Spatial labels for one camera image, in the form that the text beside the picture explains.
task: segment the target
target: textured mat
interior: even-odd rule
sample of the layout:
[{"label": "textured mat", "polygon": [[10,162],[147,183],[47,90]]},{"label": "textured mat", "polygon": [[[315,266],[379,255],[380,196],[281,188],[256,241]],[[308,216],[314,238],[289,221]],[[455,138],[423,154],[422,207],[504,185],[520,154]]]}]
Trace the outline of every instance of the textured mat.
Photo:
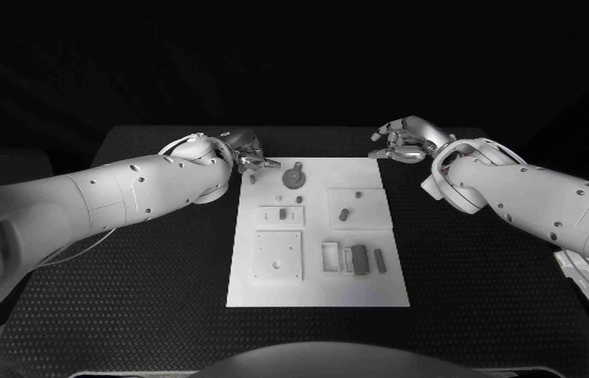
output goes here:
[{"label": "textured mat", "polygon": [[[118,127],[95,166],[156,154],[190,133],[228,129]],[[384,146],[369,140],[373,128],[255,131],[269,158],[364,157]],[[36,271],[0,339],[0,359],[24,377],[190,371],[274,344],[350,341],[472,368],[543,365],[569,377],[589,376],[589,318],[547,244],[488,208],[467,215],[435,201],[419,187],[429,163],[380,160],[379,167],[410,308],[225,307],[235,173],[216,202],[121,228],[88,254]],[[72,252],[95,240],[76,243]]]}]

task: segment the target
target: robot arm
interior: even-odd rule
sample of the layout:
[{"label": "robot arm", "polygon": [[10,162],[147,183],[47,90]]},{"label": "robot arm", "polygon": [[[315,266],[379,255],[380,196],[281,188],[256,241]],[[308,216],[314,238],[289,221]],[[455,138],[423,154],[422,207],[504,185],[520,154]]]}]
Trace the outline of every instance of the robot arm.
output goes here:
[{"label": "robot arm", "polygon": [[190,135],[170,155],[0,186],[0,300],[39,263],[72,243],[217,199],[228,190],[233,162],[240,173],[279,168],[264,158],[252,130],[226,133],[226,138],[228,142]]},{"label": "robot arm", "polygon": [[435,199],[468,214],[490,205],[513,226],[589,256],[589,181],[528,165],[487,139],[456,140],[415,116],[390,122],[372,139],[383,134],[389,147],[369,156],[416,163],[429,155],[432,175],[422,188]]}]

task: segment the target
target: black table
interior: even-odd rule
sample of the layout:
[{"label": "black table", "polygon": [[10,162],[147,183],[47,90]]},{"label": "black table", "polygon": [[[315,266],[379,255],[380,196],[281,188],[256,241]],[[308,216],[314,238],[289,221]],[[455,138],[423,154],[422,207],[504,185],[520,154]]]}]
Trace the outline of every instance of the black table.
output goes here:
[{"label": "black table", "polygon": [[[125,126],[94,166],[232,127]],[[253,127],[272,157],[366,157],[373,128]],[[458,138],[478,129],[448,129]],[[222,199],[121,228],[39,269],[0,340],[22,375],[193,371],[259,347],[350,341],[472,368],[541,365],[589,376],[589,318],[546,242],[488,209],[461,213],[419,187],[431,163],[379,160],[409,308],[226,308],[240,176]],[[83,249],[96,237],[76,243]]]}]

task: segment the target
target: black background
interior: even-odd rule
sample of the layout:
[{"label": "black background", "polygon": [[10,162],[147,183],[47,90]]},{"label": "black background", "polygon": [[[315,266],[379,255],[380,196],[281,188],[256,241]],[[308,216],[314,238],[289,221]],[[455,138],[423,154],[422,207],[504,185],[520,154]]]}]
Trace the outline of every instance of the black background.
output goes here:
[{"label": "black background", "polygon": [[0,144],[56,174],[119,124],[410,114],[588,173],[588,0],[3,1]]}]

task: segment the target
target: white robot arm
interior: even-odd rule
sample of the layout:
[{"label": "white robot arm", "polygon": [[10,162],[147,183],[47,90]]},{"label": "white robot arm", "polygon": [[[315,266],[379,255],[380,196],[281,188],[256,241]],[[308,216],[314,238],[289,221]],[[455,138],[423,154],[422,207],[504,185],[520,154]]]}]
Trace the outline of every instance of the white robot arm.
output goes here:
[{"label": "white robot arm", "polygon": [[158,155],[0,186],[0,300],[81,239],[216,200],[228,190],[233,163],[239,173],[279,168],[264,158],[252,130],[220,138],[189,135]]},{"label": "white robot arm", "polygon": [[588,180],[528,165],[488,139],[456,140],[416,116],[380,127],[372,140],[384,134],[387,148],[369,157],[418,163],[429,155],[432,174],[420,186],[435,199],[468,214],[490,205],[513,226],[589,256]]}]

